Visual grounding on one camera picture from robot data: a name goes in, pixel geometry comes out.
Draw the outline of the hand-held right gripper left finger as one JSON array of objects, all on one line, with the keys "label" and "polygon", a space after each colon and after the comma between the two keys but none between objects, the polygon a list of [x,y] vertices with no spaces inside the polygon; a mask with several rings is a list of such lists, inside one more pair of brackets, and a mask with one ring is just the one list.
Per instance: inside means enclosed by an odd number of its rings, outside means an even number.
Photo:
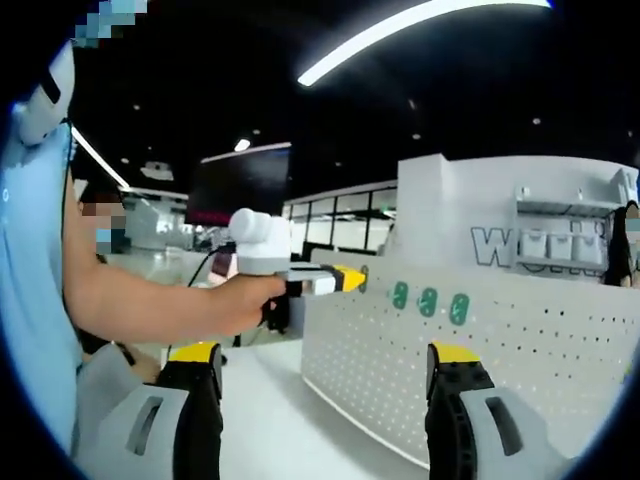
[{"label": "hand-held right gripper left finger", "polygon": [[99,423],[101,479],[218,479],[223,354],[217,342],[169,349]]}]

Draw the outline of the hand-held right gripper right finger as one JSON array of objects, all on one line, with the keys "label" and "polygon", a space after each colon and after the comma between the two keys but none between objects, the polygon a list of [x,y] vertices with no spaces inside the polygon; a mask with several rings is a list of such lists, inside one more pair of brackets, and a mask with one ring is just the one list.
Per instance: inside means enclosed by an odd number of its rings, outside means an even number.
[{"label": "hand-held right gripper right finger", "polygon": [[431,479],[561,479],[568,470],[543,417],[495,386],[465,347],[428,345],[426,402]]}]

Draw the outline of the person's left hand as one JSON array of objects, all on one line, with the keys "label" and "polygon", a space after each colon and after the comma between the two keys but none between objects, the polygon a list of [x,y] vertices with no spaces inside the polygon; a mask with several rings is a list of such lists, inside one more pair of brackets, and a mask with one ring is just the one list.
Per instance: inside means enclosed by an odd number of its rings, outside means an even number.
[{"label": "person's left hand", "polygon": [[208,319],[214,335],[235,336],[256,328],[265,304],[285,293],[285,281],[277,276],[235,275],[207,295],[211,307]]}]

